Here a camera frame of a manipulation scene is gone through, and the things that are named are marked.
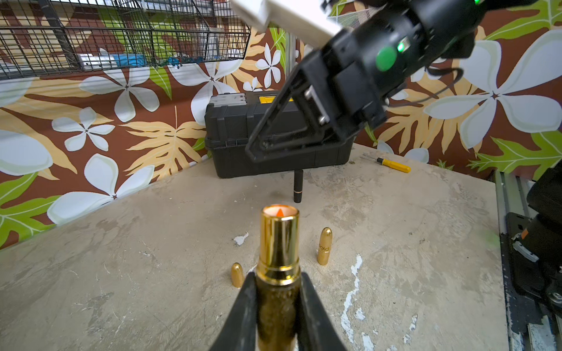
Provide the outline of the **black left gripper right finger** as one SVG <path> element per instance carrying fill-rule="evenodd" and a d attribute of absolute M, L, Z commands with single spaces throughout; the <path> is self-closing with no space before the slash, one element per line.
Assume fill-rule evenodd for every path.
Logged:
<path fill-rule="evenodd" d="M 304 272 L 297 304 L 297 340 L 301 351 L 346 350 L 310 277 Z"/>

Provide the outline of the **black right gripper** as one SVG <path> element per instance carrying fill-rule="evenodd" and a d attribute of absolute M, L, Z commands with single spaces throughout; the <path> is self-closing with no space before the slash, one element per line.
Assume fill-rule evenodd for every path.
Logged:
<path fill-rule="evenodd" d="M 443 56 L 469 57 L 483 19 L 478 1 L 392 1 L 344 29 L 302 62 L 251 134 L 246 153 L 265 162 L 336 149 L 386 120 L 383 102 Z"/>

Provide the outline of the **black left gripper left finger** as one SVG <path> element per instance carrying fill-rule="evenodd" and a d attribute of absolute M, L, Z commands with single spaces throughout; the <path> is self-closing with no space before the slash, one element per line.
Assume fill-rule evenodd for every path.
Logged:
<path fill-rule="evenodd" d="M 210 350 L 256 349 L 258 291 L 256 275 L 250 272 Z"/>

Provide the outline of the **gold lipstick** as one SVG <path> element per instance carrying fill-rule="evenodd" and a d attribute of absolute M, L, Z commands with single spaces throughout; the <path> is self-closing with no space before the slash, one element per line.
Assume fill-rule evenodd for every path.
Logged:
<path fill-rule="evenodd" d="M 258 349 L 293 350 L 301 267 L 299 211 L 292 206 L 270 205 L 261 213 L 256 287 Z"/>
<path fill-rule="evenodd" d="M 332 243 L 333 243 L 333 231 L 331 228 L 326 227 L 321 232 L 319 246 L 318 246 L 317 262 L 321 266 L 325 266 L 329 262 L 329 257 L 332 250 Z"/>

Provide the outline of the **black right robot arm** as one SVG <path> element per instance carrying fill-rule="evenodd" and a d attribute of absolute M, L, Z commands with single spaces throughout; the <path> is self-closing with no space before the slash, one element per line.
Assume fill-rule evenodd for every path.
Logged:
<path fill-rule="evenodd" d="M 372 1 L 350 30 L 327 17 L 330 1 L 234 1 L 248 25 L 274 24 L 311 45 L 245 148 L 253 162 L 339 147 L 386 122 L 386 99 L 436 59 L 466 59 L 488 12 L 521 1 Z"/>

